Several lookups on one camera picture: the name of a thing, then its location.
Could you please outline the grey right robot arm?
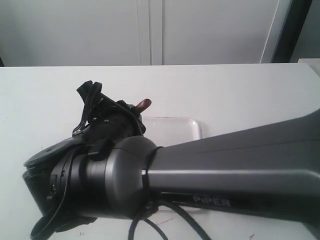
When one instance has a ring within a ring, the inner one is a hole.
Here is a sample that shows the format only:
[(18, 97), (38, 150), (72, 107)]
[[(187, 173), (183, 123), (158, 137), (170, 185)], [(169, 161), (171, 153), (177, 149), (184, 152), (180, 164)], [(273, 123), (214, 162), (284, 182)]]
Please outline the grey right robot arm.
[(320, 113), (174, 146), (144, 136), (140, 110), (102, 93), (82, 96), (72, 137), (26, 163), (23, 179), (46, 240), (99, 217), (138, 221), (160, 206), (208, 236), (183, 207), (320, 226)]

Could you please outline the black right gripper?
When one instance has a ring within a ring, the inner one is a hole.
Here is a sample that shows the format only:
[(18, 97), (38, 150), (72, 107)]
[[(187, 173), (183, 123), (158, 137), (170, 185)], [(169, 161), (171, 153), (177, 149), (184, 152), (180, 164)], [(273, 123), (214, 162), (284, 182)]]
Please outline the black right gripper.
[(87, 97), (80, 123), (72, 131), (73, 137), (81, 137), (86, 142), (99, 139), (119, 140), (142, 136), (146, 127), (137, 106), (124, 100), (114, 101), (105, 95)]

